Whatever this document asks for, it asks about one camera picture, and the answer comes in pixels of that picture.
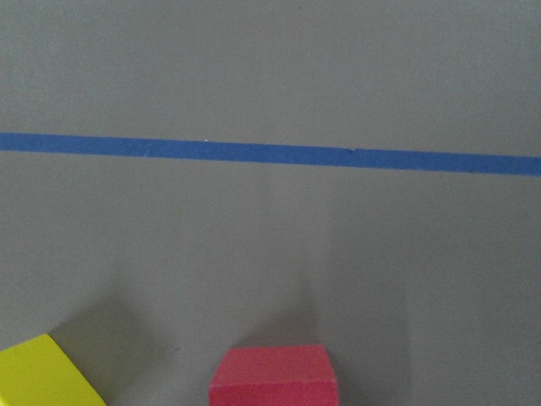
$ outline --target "yellow block's top face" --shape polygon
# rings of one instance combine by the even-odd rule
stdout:
[[[105,406],[48,335],[0,351],[0,406]]]

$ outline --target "blue line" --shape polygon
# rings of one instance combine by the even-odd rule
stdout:
[[[0,133],[0,151],[541,176],[541,156]]]

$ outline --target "red block's top face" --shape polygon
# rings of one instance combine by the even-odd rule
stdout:
[[[322,345],[232,348],[211,385],[246,385],[292,381],[335,381]]]

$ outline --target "block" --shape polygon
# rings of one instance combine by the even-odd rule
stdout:
[[[0,406],[104,406],[51,336],[0,351]]]
[[[338,406],[322,345],[232,348],[209,386],[210,406]]]

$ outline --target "red block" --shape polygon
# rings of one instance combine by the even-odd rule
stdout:
[[[209,387],[210,406],[338,406],[322,345],[232,348]]]

